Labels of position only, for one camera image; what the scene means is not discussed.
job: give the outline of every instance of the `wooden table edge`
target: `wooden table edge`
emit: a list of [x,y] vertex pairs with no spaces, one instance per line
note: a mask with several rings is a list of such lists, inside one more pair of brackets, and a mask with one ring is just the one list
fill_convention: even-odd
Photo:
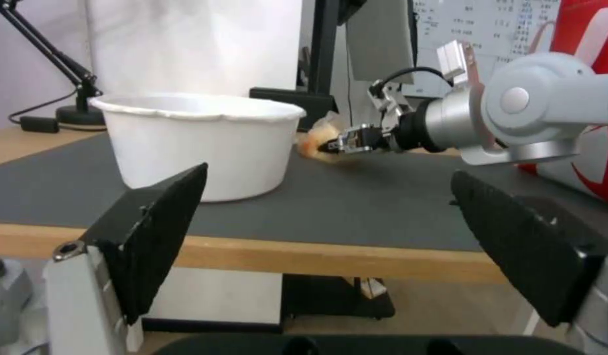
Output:
[[[0,224],[0,255],[47,259],[85,229]],[[483,252],[327,245],[192,236],[177,267],[279,274],[360,276],[452,283],[506,283]]]

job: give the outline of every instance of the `lamp base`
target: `lamp base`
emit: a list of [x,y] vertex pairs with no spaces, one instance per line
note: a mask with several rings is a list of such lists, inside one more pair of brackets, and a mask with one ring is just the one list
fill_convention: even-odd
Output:
[[104,128],[105,118],[103,112],[96,107],[89,106],[87,112],[76,109],[76,106],[63,106],[56,110],[57,121],[70,126],[85,126],[86,128],[94,128],[99,126]]

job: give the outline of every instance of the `table leg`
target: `table leg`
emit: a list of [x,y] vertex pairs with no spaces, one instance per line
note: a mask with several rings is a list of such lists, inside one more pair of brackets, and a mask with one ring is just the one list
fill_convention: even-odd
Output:
[[518,306],[518,310],[516,310],[514,322],[510,327],[510,333],[515,335],[533,335],[539,321],[538,312],[534,310],[529,302],[523,299],[520,306]]

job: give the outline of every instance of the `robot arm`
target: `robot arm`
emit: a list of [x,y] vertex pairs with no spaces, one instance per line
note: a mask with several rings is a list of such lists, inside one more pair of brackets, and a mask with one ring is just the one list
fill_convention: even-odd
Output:
[[[369,95],[383,116],[381,127],[345,131],[336,152],[457,148],[472,165],[537,162],[577,154],[578,136],[587,126],[608,126],[608,74],[595,74],[574,56],[516,59],[485,86],[468,43],[448,43],[438,57],[444,79],[453,81],[451,92],[403,111],[385,82],[377,81]],[[378,139],[371,138],[373,129],[380,131]],[[363,130],[369,139],[360,139]],[[497,139],[506,147],[495,144]]]

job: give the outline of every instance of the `white backdrop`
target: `white backdrop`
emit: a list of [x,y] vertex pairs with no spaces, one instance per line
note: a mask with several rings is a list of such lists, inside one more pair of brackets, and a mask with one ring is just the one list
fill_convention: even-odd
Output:
[[93,0],[94,67],[108,92],[295,88],[301,12],[294,0]]

